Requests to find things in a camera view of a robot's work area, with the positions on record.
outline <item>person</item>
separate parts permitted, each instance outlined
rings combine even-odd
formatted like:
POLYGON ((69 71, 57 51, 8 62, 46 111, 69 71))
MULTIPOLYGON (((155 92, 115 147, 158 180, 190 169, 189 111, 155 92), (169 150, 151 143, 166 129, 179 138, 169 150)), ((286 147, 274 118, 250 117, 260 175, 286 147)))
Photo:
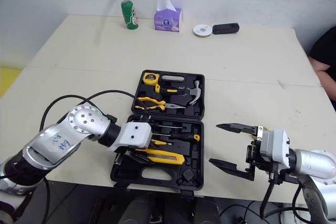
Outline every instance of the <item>person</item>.
POLYGON ((315 42, 309 60, 336 110, 336 26, 315 42))

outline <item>white table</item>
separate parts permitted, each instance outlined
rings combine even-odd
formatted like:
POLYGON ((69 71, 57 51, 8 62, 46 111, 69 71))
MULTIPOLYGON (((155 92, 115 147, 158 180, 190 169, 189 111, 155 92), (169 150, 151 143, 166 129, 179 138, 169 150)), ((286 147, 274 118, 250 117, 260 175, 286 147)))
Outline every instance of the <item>white table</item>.
MULTIPOLYGON (((218 129, 218 123, 286 129, 292 148, 336 154, 336 114, 292 29, 242 25, 238 34, 198 38, 190 30, 192 23, 184 23, 181 33, 155 31, 152 26, 152 20, 140 20, 139 29, 129 31, 121 18, 68 16, 1 100, 0 157, 17 153, 36 135, 41 115, 53 99, 64 94, 89 96, 106 89, 135 93, 144 69, 205 75, 204 187, 196 195, 261 200, 268 186, 264 172, 257 171, 255 181, 250 182, 208 162, 219 158, 237 163, 241 170, 247 166, 250 137, 218 129)), ((59 102, 46 125, 77 102, 59 102)), ((116 116, 119 124, 132 113, 131 99, 120 94, 105 94, 94 102, 116 116)), ((105 149, 84 142, 48 178, 113 186, 114 157, 105 149)), ((130 188, 174 191, 143 185, 130 188)), ((271 200, 290 202, 294 191, 291 184, 277 186, 271 200)))

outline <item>green can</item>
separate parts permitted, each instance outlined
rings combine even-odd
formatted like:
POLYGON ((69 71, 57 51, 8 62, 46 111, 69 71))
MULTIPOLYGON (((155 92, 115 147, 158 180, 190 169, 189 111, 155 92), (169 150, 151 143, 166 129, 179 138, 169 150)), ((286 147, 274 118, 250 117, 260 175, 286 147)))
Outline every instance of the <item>green can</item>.
POLYGON ((124 0, 121 2, 122 15, 128 29, 134 30, 138 28, 138 18, 135 15, 135 9, 132 1, 124 0))

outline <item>tape measure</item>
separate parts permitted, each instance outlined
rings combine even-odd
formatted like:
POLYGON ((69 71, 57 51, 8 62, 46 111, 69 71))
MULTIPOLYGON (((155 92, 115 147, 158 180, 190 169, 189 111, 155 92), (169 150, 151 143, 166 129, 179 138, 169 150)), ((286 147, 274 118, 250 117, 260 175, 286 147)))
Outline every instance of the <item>tape measure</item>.
POLYGON ((158 73, 145 73, 143 75, 143 82, 146 84, 146 85, 152 85, 152 86, 155 86, 158 84, 159 82, 159 77, 160 75, 158 73))

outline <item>tool holder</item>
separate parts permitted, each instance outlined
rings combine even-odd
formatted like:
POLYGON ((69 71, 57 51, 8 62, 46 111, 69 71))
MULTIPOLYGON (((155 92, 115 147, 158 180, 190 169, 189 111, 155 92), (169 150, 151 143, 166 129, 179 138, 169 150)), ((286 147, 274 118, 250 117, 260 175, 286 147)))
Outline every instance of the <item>tool holder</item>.
MULTIPOLYGON (((178 188, 181 190, 181 196, 185 198, 193 198, 193 191, 200 190, 203 187, 204 175, 204 125, 201 119, 204 116, 204 82, 205 78, 202 74, 177 73, 156 70, 144 70, 141 74, 137 97, 151 97, 158 101, 164 100, 167 103, 174 103, 185 106, 185 109, 160 109, 149 110, 152 132, 159 134, 171 133, 193 133, 200 136, 200 141, 183 141, 178 139, 170 139, 168 136, 153 135, 152 139, 160 140, 172 145, 155 145, 158 150, 179 153, 185 158, 182 165, 170 165, 162 163, 142 164, 136 162, 127 156, 121 158, 121 162, 114 164, 111 171, 111 179, 116 183, 115 187, 128 187, 129 184, 141 184, 152 186, 163 186, 178 188), (195 95, 180 95, 179 93, 168 95, 166 92, 157 93, 154 85, 145 84, 143 76, 145 73, 159 74, 158 83, 162 90, 167 88, 195 88, 195 81, 199 82, 200 96, 194 105, 189 103, 195 98, 195 95), (183 129, 172 129, 164 126, 183 127, 183 129), (171 180, 163 180, 158 178, 145 178, 143 171, 148 168, 157 168, 165 171, 171 176, 171 180)), ((152 102, 144 102, 146 106, 153 106, 152 102)), ((139 105, 136 101, 132 104, 132 112, 134 113, 128 118, 128 121, 138 121, 143 115, 143 110, 135 108, 139 105)))

